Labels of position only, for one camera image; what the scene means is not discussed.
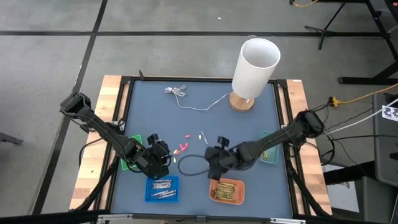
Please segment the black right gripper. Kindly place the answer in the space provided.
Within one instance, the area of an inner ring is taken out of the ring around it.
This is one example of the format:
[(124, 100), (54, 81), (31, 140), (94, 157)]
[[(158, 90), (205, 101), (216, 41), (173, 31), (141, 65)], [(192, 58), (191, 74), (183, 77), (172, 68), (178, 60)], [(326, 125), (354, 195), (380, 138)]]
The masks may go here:
[(217, 146), (208, 147), (205, 151), (205, 160), (209, 165), (208, 178), (213, 180), (220, 180), (229, 170), (243, 168), (243, 161), (238, 152), (242, 143), (228, 148), (229, 139), (223, 136), (218, 136), (217, 143)]

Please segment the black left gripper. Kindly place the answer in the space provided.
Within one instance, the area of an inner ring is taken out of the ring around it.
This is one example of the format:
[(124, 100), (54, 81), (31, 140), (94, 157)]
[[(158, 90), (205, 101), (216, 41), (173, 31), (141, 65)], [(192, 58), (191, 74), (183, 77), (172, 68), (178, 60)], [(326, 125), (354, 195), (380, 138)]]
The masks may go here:
[(169, 175), (171, 155), (168, 145), (160, 140), (157, 134), (147, 138), (149, 147), (137, 143), (134, 156), (134, 165), (147, 177), (158, 180)]

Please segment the green plastic basket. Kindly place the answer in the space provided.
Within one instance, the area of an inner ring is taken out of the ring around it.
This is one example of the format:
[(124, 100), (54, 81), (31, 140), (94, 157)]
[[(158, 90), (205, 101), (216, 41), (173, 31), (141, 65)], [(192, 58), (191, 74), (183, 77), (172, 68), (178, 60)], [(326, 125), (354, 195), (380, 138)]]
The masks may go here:
[[(134, 136), (130, 136), (130, 139), (135, 139), (136, 141), (138, 141), (140, 144), (142, 144), (142, 137), (140, 134), (134, 135)], [(127, 164), (124, 160), (121, 160), (121, 169), (122, 170), (133, 170), (135, 172), (140, 172), (140, 170), (137, 168), (136, 165), (130, 166), (130, 168), (127, 167)]]

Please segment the orange plastic basket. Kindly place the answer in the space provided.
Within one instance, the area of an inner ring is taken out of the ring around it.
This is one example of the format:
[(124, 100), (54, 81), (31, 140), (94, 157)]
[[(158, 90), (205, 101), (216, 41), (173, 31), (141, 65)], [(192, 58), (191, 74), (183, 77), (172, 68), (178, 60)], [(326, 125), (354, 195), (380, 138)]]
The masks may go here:
[[(219, 182), (227, 182), (231, 184), (236, 184), (235, 186), (235, 191), (232, 194), (234, 201), (227, 201), (227, 200), (217, 200), (213, 194), (226, 194), (225, 192), (215, 192), (215, 189), (218, 185)], [(240, 180), (234, 180), (234, 179), (226, 179), (226, 178), (221, 178), (220, 180), (210, 180), (210, 188), (209, 188), (209, 197), (216, 202), (220, 203), (228, 203), (232, 205), (241, 205), (244, 202), (244, 196), (245, 196), (245, 184), (243, 181)]]

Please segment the blue plastic basket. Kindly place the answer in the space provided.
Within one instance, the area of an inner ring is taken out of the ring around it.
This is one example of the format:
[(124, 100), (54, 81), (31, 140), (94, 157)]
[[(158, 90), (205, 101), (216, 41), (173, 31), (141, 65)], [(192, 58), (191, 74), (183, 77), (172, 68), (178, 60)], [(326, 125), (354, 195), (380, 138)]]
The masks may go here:
[[(146, 191), (145, 191), (145, 202), (153, 202), (153, 203), (175, 203), (178, 202), (178, 190), (179, 190), (179, 177), (175, 175), (168, 175), (166, 177), (163, 177), (161, 179), (170, 179), (172, 180), (171, 188), (169, 189), (153, 189), (153, 183), (155, 183), (154, 179), (150, 179), (149, 177), (146, 180)], [(173, 197), (168, 197), (168, 198), (159, 198), (161, 195), (158, 196), (151, 196), (152, 194), (155, 194), (157, 192), (161, 192), (164, 190), (177, 190), (176, 195)]]

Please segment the teal plastic basket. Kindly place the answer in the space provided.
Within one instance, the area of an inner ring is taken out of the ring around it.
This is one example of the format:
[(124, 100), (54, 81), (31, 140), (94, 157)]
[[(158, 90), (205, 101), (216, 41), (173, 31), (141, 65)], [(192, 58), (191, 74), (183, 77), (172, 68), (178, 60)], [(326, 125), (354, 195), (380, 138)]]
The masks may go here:
[(269, 161), (263, 161), (261, 159), (261, 155), (260, 155), (259, 160), (261, 162), (265, 162), (265, 163), (268, 163), (268, 164), (276, 164), (276, 163), (278, 163), (278, 161), (279, 161), (279, 151), (280, 151), (280, 145), (279, 144), (277, 144), (277, 145), (275, 145), (275, 146), (273, 146), (273, 147), (271, 147), (271, 148), (269, 148), (269, 149), (267, 149), (265, 151), (268, 153)]

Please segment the blue-grey table mat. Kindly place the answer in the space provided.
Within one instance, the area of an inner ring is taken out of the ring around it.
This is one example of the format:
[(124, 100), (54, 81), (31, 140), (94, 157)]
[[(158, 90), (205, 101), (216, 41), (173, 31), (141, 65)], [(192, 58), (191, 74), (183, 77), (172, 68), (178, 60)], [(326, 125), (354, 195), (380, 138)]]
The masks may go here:
[[(292, 209), (283, 160), (276, 164), (256, 162), (246, 171), (230, 171), (226, 178), (243, 181), (245, 197), (241, 205), (213, 201), (209, 197), (208, 146), (218, 136), (231, 146), (256, 141), (263, 131), (280, 128), (274, 89), (267, 85), (251, 110), (240, 113), (229, 105), (229, 83), (136, 81), (126, 121), (127, 136), (146, 139), (157, 134), (171, 151), (179, 150), (169, 172), (179, 177), (178, 202), (145, 202), (147, 177), (128, 170), (118, 172), (111, 211), (161, 215), (204, 215), (220, 217), (291, 218)], [(205, 133), (208, 146), (201, 131)]]

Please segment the white shade wooden-base lamp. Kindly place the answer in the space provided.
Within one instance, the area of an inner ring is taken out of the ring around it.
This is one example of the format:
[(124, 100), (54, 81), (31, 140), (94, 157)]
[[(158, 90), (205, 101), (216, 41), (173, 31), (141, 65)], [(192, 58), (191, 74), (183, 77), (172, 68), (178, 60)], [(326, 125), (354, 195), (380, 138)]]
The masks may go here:
[(254, 106), (281, 58), (275, 43), (262, 38), (249, 39), (241, 46), (231, 82), (229, 104), (238, 112), (247, 112)]

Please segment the black floor stand foot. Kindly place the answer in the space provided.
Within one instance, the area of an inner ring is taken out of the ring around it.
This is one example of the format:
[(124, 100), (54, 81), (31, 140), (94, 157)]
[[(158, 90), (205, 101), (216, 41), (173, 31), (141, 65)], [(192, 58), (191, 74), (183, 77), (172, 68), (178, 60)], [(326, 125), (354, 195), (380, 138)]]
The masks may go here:
[(362, 177), (376, 178), (375, 161), (364, 162), (355, 166), (331, 170), (323, 174), (326, 185), (340, 184), (359, 180)]

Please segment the dark chair foot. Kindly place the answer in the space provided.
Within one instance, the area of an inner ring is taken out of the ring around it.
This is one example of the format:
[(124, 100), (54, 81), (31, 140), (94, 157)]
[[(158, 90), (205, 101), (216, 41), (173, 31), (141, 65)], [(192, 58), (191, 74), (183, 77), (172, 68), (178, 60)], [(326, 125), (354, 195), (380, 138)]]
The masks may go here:
[(0, 132), (0, 142), (8, 142), (15, 145), (21, 145), (24, 142), (24, 140)]

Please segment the grey box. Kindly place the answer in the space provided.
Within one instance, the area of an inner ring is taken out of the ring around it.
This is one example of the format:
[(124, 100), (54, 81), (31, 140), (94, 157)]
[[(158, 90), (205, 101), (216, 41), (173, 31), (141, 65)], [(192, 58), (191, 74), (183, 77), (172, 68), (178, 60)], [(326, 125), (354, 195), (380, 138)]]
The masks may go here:
[(384, 182), (362, 177), (356, 187), (361, 219), (365, 222), (391, 224), (398, 188)]

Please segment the grey cabinet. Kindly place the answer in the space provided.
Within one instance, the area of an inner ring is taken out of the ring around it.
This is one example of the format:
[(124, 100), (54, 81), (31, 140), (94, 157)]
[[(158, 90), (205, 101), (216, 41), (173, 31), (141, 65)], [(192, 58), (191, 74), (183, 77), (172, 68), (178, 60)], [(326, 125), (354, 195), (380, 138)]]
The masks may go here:
[[(373, 112), (382, 112), (382, 106), (388, 106), (395, 99), (398, 95), (374, 94)], [(390, 107), (398, 108), (398, 102)], [(376, 179), (398, 187), (398, 122), (384, 119), (381, 112), (373, 117)]]

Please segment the black tripod stand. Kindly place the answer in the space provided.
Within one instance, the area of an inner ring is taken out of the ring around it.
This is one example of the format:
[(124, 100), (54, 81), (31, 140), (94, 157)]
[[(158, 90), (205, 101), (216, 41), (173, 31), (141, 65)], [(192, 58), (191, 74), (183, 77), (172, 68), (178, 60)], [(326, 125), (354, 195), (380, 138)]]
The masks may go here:
[[(314, 35), (320, 37), (318, 43), (318, 50), (322, 49), (323, 41), (325, 37), (381, 37), (387, 42), (389, 41), (389, 35), (387, 34), (384, 26), (382, 25), (381, 21), (379, 20), (379, 13), (373, 8), (373, 5), (370, 3), (370, 0), (313, 0), (312, 3), (316, 2), (340, 2), (341, 6), (338, 10), (334, 13), (333, 17), (329, 20), (326, 26), (322, 29), (311, 27), (311, 26), (304, 26), (306, 30), (312, 30)], [(365, 4), (370, 12), (374, 22), (376, 23), (377, 32), (335, 32), (328, 30), (329, 26), (335, 20), (337, 15), (346, 5), (346, 3), (354, 3), (354, 4)]]

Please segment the black stand base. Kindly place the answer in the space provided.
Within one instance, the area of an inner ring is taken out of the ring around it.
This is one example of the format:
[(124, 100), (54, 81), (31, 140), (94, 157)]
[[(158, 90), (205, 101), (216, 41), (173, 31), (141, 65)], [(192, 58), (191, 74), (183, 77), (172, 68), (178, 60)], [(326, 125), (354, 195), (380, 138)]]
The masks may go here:
[(367, 6), (373, 21), (376, 23), (376, 26), (381, 34), (381, 37), (384, 39), (387, 44), (389, 50), (392, 53), (394, 58), (394, 62), (385, 68), (383, 71), (379, 72), (377, 75), (373, 77), (338, 77), (339, 84), (347, 84), (347, 85), (394, 85), (398, 83), (398, 78), (391, 78), (392, 75), (398, 73), (398, 51), (395, 49), (390, 35), (385, 30), (379, 16), (377, 16), (376, 10), (371, 4), (370, 0), (356, 0), (358, 3), (363, 3)]

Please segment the black-and-white marker tag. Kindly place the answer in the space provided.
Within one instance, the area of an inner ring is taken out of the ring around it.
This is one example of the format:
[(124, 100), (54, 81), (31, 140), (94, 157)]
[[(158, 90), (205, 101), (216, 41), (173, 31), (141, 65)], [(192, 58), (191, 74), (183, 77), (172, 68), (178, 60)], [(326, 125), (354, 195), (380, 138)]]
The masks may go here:
[(398, 122), (398, 108), (390, 106), (382, 106), (382, 117), (384, 119), (389, 119)]

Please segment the black table frame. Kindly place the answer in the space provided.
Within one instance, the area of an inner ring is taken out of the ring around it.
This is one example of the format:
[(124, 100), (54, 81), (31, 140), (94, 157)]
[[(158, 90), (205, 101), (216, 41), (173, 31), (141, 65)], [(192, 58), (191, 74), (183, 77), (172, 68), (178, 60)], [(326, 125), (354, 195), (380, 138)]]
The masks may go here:
[[(118, 83), (111, 83), (111, 77), (105, 76), (103, 78), (103, 84), (101, 86), (99, 97), (96, 102), (96, 114), (102, 117), (104, 120), (115, 119), (119, 120), (124, 118), (127, 121), (129, 108), (132, 99), (133, 86), (136, 81), (147, 81), (147, 82), (217, 82), (217, 83), (229, 83), (229, 78), (193, 78), (193, 77), (146, 77), (145, 80), (141, 80), (139, 77), (128, 77), (126, 87), (121, 87)], [(279, 94), (277, 92), (277, 82), (271, 80), (267, 85), (272, 85), (274, 89), (275, 105), (277, 109), (277, 115), (279, 118), (279, 124), (282, 124), (282, 109), (280, 105)], [(283, 160), (288, 157), (288, 153), (285, 151), (280, 152), (279, 160)], [(104, 192), (105, 208), (111, 213), (111, 207), (113, 203), (113, 197), (115, 192), (116, 181), (118, 178), (118, 172), (121, 168), (117, 168), (116, 175), (112, 178), (109, 185), (109, 189)], [(288, 169), (285, 164), (285, 171), (287, 174), (287, 183), (290, 195), (290, 205), (292, 209), (292, 217), (301, 214), (303, 207), (307, 206), (307, 203), (302, 200), (302, 195), (299, 188), (294, 183), (293, 179), (289, 176)]]

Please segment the black frame crossbar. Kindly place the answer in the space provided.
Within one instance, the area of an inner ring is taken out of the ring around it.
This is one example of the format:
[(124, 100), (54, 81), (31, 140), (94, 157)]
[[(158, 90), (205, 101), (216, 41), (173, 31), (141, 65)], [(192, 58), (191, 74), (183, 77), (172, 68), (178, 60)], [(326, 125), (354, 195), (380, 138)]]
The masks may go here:
[(38, 215), (23, 215), (14, 217), (0, 217), (0, 224), (81, 224), (87, 222), (102, 222), (118, 219), (148, 219), (175, 220), (176, 222), (191, 221), (195, 223), (208, 222), (255, 222), (276, 224), (380, 224), (359, 220), (345, 220), (333, 217), (318, 217), (309, 215), (295, 215), (293, 218), (251, 218), (251, 217), (208, 217), (201, 215), (154, 215), (138, 213), (111, 214), (107, 210), (72, 211), (61, 213), (45, 213)]

